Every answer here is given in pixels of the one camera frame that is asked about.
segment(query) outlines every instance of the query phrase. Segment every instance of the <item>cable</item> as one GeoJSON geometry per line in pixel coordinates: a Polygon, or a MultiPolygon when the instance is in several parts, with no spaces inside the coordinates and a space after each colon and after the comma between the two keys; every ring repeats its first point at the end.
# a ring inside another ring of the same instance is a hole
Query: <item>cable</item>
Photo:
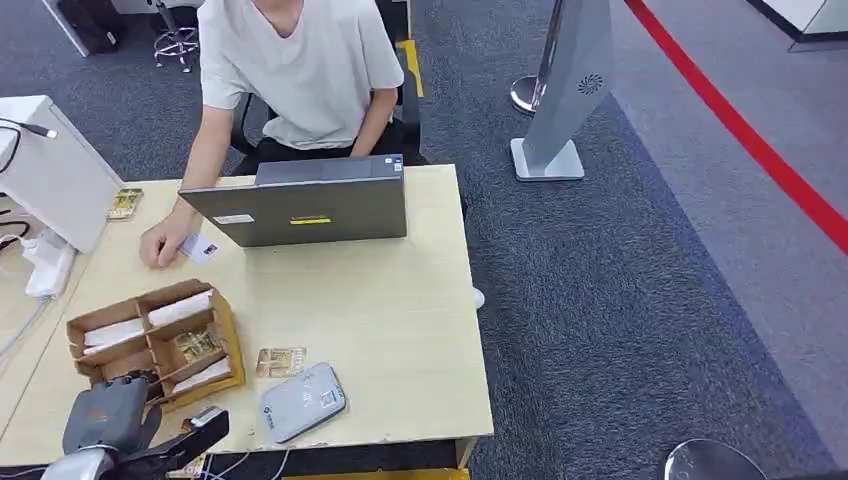
{"type": "Polygon", "coordinates": [[[30,468],[29,470],[24,470],[23,472],[18,472],[13,475],[0,475],[0,478],[18,478],[30,473],[43,472],[44,470],[47,470],[47,467],[30,468]]]}
{"type": "Polygon", "coordinates": [[[36,135],[45,137],[45,138],[56,138],[59,136],[59,132],[56,130],[50,130],[47,127],[42,127],[41,125],[33,125],[31,123],[19,122],[17,120],[10,120],[8,118],[0,117],[0,122],[11,123],[12,125],[17,125],[28,132],[34,133],[36,135]]]}
{"type": "Polygon", "coordinates": [[[0,358],[3,358],[3,356],[6,355],[6,352],[8,352],[12,348],[12,345],[14,345],[15,342],[17,342],[18,339],[23,336],[23,334],[24,334],[24,332],[26,332],[27,328],[29,328],[29,326],[32,325],[32,323],[35,321],[35,319],[37,319],[41,315],[41,313],[44,312],[44,309],[47,307],[47,304],[49,302],[50,302],[50,299],[48,297],[42,297],[42,298],[38,299],[38,306],[32,312],[32,314],[29,316],[27,321],[24,322],[21,325],[21,328],[18,329],[18,331],[15,333],[15,335],[11,339],[9,339],[9,341],[6,342],[5,345],[3,345],[2,349],[0,349],[0,358]]]}
{"type": "MultiPolygon", "coordinates": [[[[34,134],[42,136],[44,138],[56,138],[56,137],[59,136],[59,132],[57,132],[56,130],[51,130],[47,127],[42,127],[41,125],[33,125],[32,123],[18,122],[16,120],[10,120],[8,118],[2,118],[2,117],[0,117],[0,122],[6,122],[6,123],[11,123],[12,125],[17,125],[18,127],[23,128],[24,130],[26,130],[30,133],[34,133],[34,134]]],[[[21,144],[21,131],[18,130],[17,128],[10,128],[10,127],[7,127],[5,125],[0,125],[0,130],[9,130],[10,132],[15,133],[15,143],[14,143],[14,145],[12,145],[12,154],[9,155],[9,160],[6,162],[6,164],[3,165],[2,167],[0,167],[0,174],[2,174],[2,173],[5,173],[6,170],[9,169],[9,166],[12,165],[12,160],[15,159],[15,154],[18,152],[18,146],[20,146],[20,144],[21,144]]]]}
{"type": "MultiPolygon", "coordinates": [[[[239,459],[236,463],[234,463],[234,464],[230,465],[229,467],[227,467],[227,469],[226,469],[226,470],[224,470],[223,472],[219,473],[219,474],[218,474],[218,476],[224,476],[224,475],[226,475],[227,473],[229,473],[230,471],[232,471],[234,468],[236,468],[236,467],[238,467],[239,465],[241,465],[241,464],[242,464],[245,460],[247,460],[247,457],[249,457],[249,456],[250,456],[250,452],[245,453],[245,454],[244,454],[244,456],[243,456],[243,457],[241,457],[241,458],[240,458],[240,459],[239,459]]],[[[215,454],[212,454],[212,455],[210,456],[210,458],[209,458],[209,466],[212,466],[212,459],[213,459],[214,457],[215,457],[215,454]]]]}
{"type": "MultiPolygon", "coordinates": [[[[277,470],[277,473],[275,473],[269,480],[278,480],[280,478],[280,475],[282,475],[282,473],[283,473],[283,469],[286,468],[286,462],[289,459],[289,452],[290,451],[291,450],[286,450],[286,454],[283,456],[283,463],[280,464],[280,469],[277,470]]],[[[224,470],[223,472],[221,472],[219,474],[212,473],[209,470],[204,470],[203,472],[200,472],[200,473],[202,473],[204,475],[203,478],[212,478],[213,480],[227,480],[222,475],[229,473],[230,470],[236,468],[236,466],[239,465],[241,462],[243,462],[247,458],[248,455],[250,455],[250,452],[247,452],[243,457],[241,457],[241,460],[234,463],[232,466],[230,466],[230,468],[224,470]]]]}
{"type": "Polygon", "coordinates": [[[283,463],[280,464],[280,469],[277,470],[277,473],[275,473],[269,480],[277,480],[278,478],[280,478],[280,475],[283,474],[283,469],[286,468],[286,460],[289,459],[290,451],[291,450],[286,450],[286,454],[283,456],[283,463]]]}
{"type": "Polygon", "coordinates": [[[12,164],[12,160],[15,159],[15,154],[18,153],[18,146],[21,144],[21,131],[17,128],[10,128],[4,125],[0,125],[0,130],[8,130],[15,134],[15,141],[12,143],[12,153],[9,155],[9,160],[0,167],[0,174],[5,173],[6,170],[9,169],[9,166],[12,164]]]}
{"type": "Polygon", "coordinates": [[[10,245],[15,243],[16,241],[23,239],[23,237],[26,236],[27,233],[29,233],[29,230],[31,228],[31,225],[29,224],[29,222],[24,222],[22,220],[14,220],[14,221],[11,221],[11,222],[0,222],[0,227],[11,227],[13,225],[23,226],[24,231],[21,232],[20,235],[4,235],[2,237],[2,240],[0,240],[0,252],[5,250],[6,248],[8,248],[10,245]]]}

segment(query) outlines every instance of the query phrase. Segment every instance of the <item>silver stand base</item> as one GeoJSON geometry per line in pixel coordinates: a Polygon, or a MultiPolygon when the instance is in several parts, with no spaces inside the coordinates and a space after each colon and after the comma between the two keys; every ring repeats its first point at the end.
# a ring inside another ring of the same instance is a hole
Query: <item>silver stand base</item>
{"type": "Polygon", "coordinates": [[[165,32],[153,42],[153,59],[156,66],[161,67],[159,57],[179,57],[184,73],[191,73],[191,64],[186,62],[186,55],[200,48],[197,40],[197,29],[183,27],[175,32],[165,32]]]}
{"type": "Polygon", "coordinates": [[[533,92],[536,90],[536,75],[523,77],[516,80],[509,90],[512,106],[521,113],[533,115],[536,106],[533,105],[533,92]]]}
{"type": "Polygon", "coordinates": [[[524,156],[524,139],[513,138],[509,142],[512,150],[512,161],[515,163],[515,174],[521,182],[553,182],[557,180],[580,180],[585,176],[577,147],[569,140],[556,157],[542,169],[530,170],[527,158],[524,156]]]}
{"type": "Polygon", "coordinates": [[[678,445],[663,468],[664,480],[766,480],[744,453],[730,445],[696,438],[678,445]]]}

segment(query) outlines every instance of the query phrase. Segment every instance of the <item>stanchion post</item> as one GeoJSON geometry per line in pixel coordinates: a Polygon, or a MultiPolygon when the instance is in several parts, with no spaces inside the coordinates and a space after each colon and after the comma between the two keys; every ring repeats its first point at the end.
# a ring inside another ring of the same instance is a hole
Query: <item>stanchion post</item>
{"type": "Polygon", "coordinates": [[[562,5],[564,0],[554,2],[554,11],[551,14],[551,24],[548,27],[548,38],[545,40],[545,52],[542,54],[542,63],[539,65],[537,75],[528,75],[519,78],[512,84],[510,98],[513,106],[521,113],[533,115],[539,107],[539,101],[545,91],[545,82],[551,71],[551,64],[556,53],[557,38],[562,25],[562,5]]]}

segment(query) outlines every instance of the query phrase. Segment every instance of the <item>metal stand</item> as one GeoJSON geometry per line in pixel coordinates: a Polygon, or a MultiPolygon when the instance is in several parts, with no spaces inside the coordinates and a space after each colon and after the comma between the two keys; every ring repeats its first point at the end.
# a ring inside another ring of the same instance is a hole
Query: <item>metal stand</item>
{"type": "Polygon", "coordinates": [[[551,72],[551,64],[556,53],[557,37],[562,26],[563,0],[554,2],[554,11],[551,14],[551,24],[548,27],[548,38],[545,40],[545,53],[542,55],[542,64],[539,66],[538,75],[530,75],[519,78],[512,84],[509,96],[512,105],[521,113],[533,115],[539,108],[542,95],[545,93],[545,84],[551,72]]]}
{"type": "Polygon", "coordinates": [[[197,29],[178,27],[174,14],[168,10],[162,0],[156,0],[156,9],[159,10],[159,15],[162,16],[165,25],[168,27],[168,31],[159,35],[153,42],[153,58],[156,60],[156,66],[162,66],[159,57],[179,57],[180,63],[183,65],[183,72],[190,73],[191,65],[186,62],[186,55],[200,48],[200,43],[197,40],[197,29]]]}
{"type": "Polygon", "coordinates": [[[701,438],[672,450],[663,473],[664,480],[766,480],[760,467],[739,450],[701,438]]]}
{"type": "Polygon", "coordinates": [[[524,155],[524,139],[513,138],[509,142],[515,174],[522,182],[540,182],[552,180],[579,180],[583,178],[583,164],[577,155],[577,147],[569,140],[556,157],[544,167],[532,167],[524,155]]]}
{"type": "Polygon", "coordinates": [[[519,181],[578,180],[584,170],[572,136],[609,92],[609,0],[556,0],[539,74],[515,82],[513,105],[534,116],[510,142],[519,181]]]}

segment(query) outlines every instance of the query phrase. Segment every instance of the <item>black bag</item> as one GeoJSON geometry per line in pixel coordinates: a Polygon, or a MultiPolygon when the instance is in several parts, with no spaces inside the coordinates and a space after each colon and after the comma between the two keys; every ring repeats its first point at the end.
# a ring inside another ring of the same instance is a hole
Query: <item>black bag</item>
{"type": "Polygon", "coordinates": [[[56,7],[92,55],[118,49],[125,26],[111,0],[59,0],[56,7]]]}

